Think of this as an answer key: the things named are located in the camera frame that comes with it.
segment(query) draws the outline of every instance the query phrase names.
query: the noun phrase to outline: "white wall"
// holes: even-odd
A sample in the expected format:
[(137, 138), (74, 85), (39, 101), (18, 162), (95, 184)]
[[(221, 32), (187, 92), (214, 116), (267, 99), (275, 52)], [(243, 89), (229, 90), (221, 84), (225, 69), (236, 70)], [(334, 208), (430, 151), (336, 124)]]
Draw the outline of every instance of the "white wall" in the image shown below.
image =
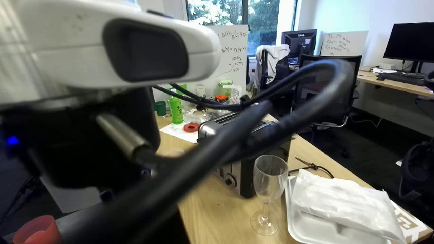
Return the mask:
[(369, 29), (365, 65), (378, 65), (393, 23), (434, 21), (434, 0), (300, 0), (298, 28)]
[(137, 0), (141, 8), (164, 12), (175, 19), (187, 20), (186, 0)]
[(281, 0), (279, 1), (279, 16), (277, 23), (277, 43), (281, 43), (282, 32), (289, 31), (293, 25), (293, 9), (296, 0)]

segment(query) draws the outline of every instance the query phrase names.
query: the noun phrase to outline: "computer monitor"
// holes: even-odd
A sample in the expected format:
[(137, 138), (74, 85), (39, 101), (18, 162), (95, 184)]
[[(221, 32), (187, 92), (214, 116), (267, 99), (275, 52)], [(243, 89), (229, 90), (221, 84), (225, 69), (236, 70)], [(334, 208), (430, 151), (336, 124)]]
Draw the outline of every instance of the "computer monitor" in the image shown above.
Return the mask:
[(434, 62), (434, 21), (393, 24), (385, 58)]
[(282, 43), (286, 43), (289, 46), (289, 65), (298, 66), (301, 54), (313, 54), (316, 43), (316, 29), (283, 31)]

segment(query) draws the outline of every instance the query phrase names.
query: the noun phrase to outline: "office chair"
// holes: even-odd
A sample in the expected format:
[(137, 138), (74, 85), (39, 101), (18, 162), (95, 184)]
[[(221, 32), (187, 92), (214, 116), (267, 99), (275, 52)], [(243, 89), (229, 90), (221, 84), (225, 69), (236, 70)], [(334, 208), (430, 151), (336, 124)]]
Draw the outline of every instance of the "office chair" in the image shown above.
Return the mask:
[[(289, 75), (291, 71), (287, 63), (289, 48), (287, 44), (278, 46), (259, 46), (256, 48), (256, 70), (258, 84), (256, 93), (260, 93), (277, 81)], [(271, 97), (274, 111), (279, 115), (289, 113), (291, 107), (293, 88), (283, 88)]]
[[(344, 158), (348, 157), (348, 151), (344, 149), (343, 145), (339, 145), (339, 138), (334, 136), (334, 132), (325, 131), (328, 128), (343, 127), (350, 116), (350, 111), (353, 108), (354, 100), (354, 89), (357, 81), (358, 67), (362, 59), (362, 55), (306, 55), (301, 54), (300, 56), (300, 66), (308, 65), (310, 62), (316, 62), (320, 59), (329, 59), (329, 58), (340, 58), (346, 59), (351, 65), (353, 77), (348, 80), (351, 86), (343, 96), (335, 99), (335, 104), (328, 108), (325, 116), (321, 116), (320, 120), (315, 123), (306, 124), (300, 134), (304, 134), (308, 141), (313, 145), (319, 146), (323, 151), (331, 155), (342, 155)], [(293, 94), (293, 104), (291, 111), (301, 107), (306, 100), (313, 97), (319, 93), (329, 81), (328, 73), (317, 73), (316, 75), (309, 75), (298, 82), (294, 89)]]
[[(346, 92), (344, 96), (336, 97), (335, 104), (328, 109), (327, 115), (321, 117), (316, 123), (319, 128), (328, 128), (328, 127), (343, 127), (347, 123), (348, 113), (353, 107), (354, 100), (354, 89), (357, 81), (358, 67), (361, 65), (362, 55), (306, 55), (301, 54), (300, 56), (300, 66), (320, 61), (320, 59), (346, 59), (350, 62), (353, 67), (353, 77), (351, 77), (351, 88)], [(293, 109), (301, 107), (306, 100), (313, 97), (316, 93), (323, 90), (323, 88), (328, 84), (329, 74), (328, 73), (317, 73), (316, 75), (309, 75), (298, 82), (294, 90), (293, 97)]]

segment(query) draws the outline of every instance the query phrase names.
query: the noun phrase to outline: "black hose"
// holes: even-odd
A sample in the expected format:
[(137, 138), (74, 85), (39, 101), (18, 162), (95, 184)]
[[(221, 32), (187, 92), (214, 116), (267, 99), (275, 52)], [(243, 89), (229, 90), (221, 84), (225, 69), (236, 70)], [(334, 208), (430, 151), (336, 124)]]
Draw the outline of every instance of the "black hose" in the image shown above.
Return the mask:
[(332, 81), (323, 92), (293, 113), (285, 115), (278, 123), (271, 124), (271, 128), (255, 132), (255, 136), (249, 136), (249, 132), (268, 112), (271, 103), (262, 101), (258, 105), (248, 107), (218, 130), (211, 141), (201, 143), (194, 151), (190, 150), (191, 153), (187, 155), (179, 157), (183, 164), (164, 168), (156, 177), (138, 183), (123, 195), (119, 195), (107, 208), (77, 225), (74, 233), (69, 234), (70, 239), (73, 242), (125, 242), (127, 237), (138, 239), (137, 237), (149, 235), (156, 225), (161, 222), (161, 215), (167, 214), (167, 210), (175, 206), (213, 168), (239, 160), (249, 153), (263, 151), (327, 112), (334, 96), (343, 94), (351, 86), (347, 80), (351, 77), (351, 71), (348, 71), (347, 66), (344, 61), (319, 61), (283, 78), (287, 84), (278, 82), (272, 85), (270, 90), (266, 90), (259, 97), (268, 97), (278, 88), (294, 85), (297, 78), (315, 71), (329, 70), (332, 73)]
[(180, 86), (180, 85), (178, 85), (178, 84), (171, 84), (171, 85), (172, 85), (173, 88), (176, 88), (178, 90), (180, 90), (182, 93), (190, 96), (190, 97), (194, 99), (194, 100), (198, 100), (198, 101), (201, 101), (201, 103), (218, 104), (217, 101), (209, 100), (209, 99), (202, 97), (202, 96), (198, 96), (198, 94), (190, 92), (188, 89), (186, 89), (186, 88), (183, 88), (183, 86)]
[(28, 188), (30, 184), (32, 184), (35, 180), (34, 176), (30, 176), (22, 187), (16, 191), (15, 196), (12, 197), (11, 203), (8, 207), (5, 207), (5, 211), (0, 216), (0, 225), (5, 221), (5, 218), (11, 214), (9, 211), (13, 208), (13, 206), (19, 202), (20, 196), (26, 193), (26, 189)]
[(247, 138), (271, 108), (270, 101), (259, 103), (243, 111), (214, 139), (201, 143), (183, 164), (165, 168), (156, 177), (138, 183), (119, 195), (107, 208), (80, 223), (70, 238), (74, 242), (125, 242), (150, 234), (160, 215), (201, 181), (211, 168), (226, 162), (236, 153), (236, 145)]
[(270, 124), (266, 130), (255, 132), (245, 143), (239, 145), (239, 153), (235, 160), (245, 155), (259, 154), (277, 142), (287, 139), (300, 127), (308, 124), (310, 120), (320, 117), (332, 105), (335, 97), (344, 96), (351, 89), (351, 65), (347, 61), (324, 59), (310, 63), (297, 71), (296, 77), (304, 77), (315, 71), (331, 70), (332, 81), (315, 97), (306, 101), (302, 107), (285, 115), (278, 123)]
[(172, 84), (172, 86), (175, 86), (176, 89), (179, 89), (180, 92), (186, 93), (187, 96), (182, 96), (176, 92), (172, 92), (169, 89), (165, 89), (163, 86), (153, 86), (164, 93), (168, 93), (168, 94), (172, 94), (172, 96), (176, 96), (179, 99), (183, 99), (183, 100), (187, 100), (190, 103), (195, 103), (201, 107), (206, 107), (206, 108), (213, 108), (213, 109), (229, 109), (229, 111), (241, 111), (244, 109), (245, 107), (251, 105), (251, 104), (255, 104), (263, 99), (268, 99), (271, 97), (274, 93), (277, 93), (279, 89), (282, 88), (291, 88), (294, 85), (297, 85), (298, 82), (298, 78), (304, 75), (304, 69), (306, 66), (301, 67), (298, 71), (294, 71), (289, 75), (286, 75), (285, 78), (279, 80), (279, 81), (275, 81), (272, 82), (272, 85), (266, 89), (264, 92), (256, 94), (255, 97), (244, 101), (244, 103), (240, 103), (240, 104), (220, 104), (220, 103), (210, 103), (210, 100), (203, 100), (202, 97), (197, 96), (195, 93), (191, 93), (190, 90), (184, 89), (183, 86), (180, 85), (176, 85), (176, 84)]

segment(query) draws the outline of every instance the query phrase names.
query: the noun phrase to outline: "desk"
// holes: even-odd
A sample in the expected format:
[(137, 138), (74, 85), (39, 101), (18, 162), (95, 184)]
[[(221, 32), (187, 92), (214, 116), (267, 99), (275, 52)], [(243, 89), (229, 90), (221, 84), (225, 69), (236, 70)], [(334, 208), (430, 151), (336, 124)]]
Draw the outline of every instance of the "desk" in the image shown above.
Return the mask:
[(430, 90), (426, 86), (422, 85), (414, 85), (414, 84), (405, 84), (405, 82), (400, 82), (400, 81), (393, 81), (393, 80), (377, 80), (377, 74), (373, 71), (358, 71), (358, 77), (359, 81), (363, 82), (369, 82), (373, 85), (378, 85), (378, 86), (385, 86), (385, 88), (390, 88), (390, 89), (396, 89), (396, 90), (401, 90), (401, 92), (407, 92), (407, 93), (414, 93), (418, 96), (424, 96), (424, 97), (433, 97), (434, 99), (434, 93), (433, 90)]
[[(159, 117), (159, 124), (164, 124), (164, 122), (164, 119)], [(192, 145), (188, 142), (161, 132), (161, 146), (159, 151), (173, 154), (176, 151), (180, 153), (190, 146)], [(294, 139), (290, 142), (287, 158), (290, 169), (301, 168), (304, 165), (296, 161), (294, 157), (313, 161), (329, 169), (336, 177), (354, 180), (369, 187), (367, 183), (300, 135), (294, 135)], [(249, 216), (260, 208), (259, 199), (244, 199), (220, 181), (217, 176), (210, 174), (179, 203), (179, 210), (192, 244), (296, 242), (286, 230), (283, 197), (274, 204), (274, 216), (278, 218), (279, 229), (272, 235), (259, 235), (249, 223)], [(431, 229), (427, 229), (420, 238), (428, 237), (431, 231)]]

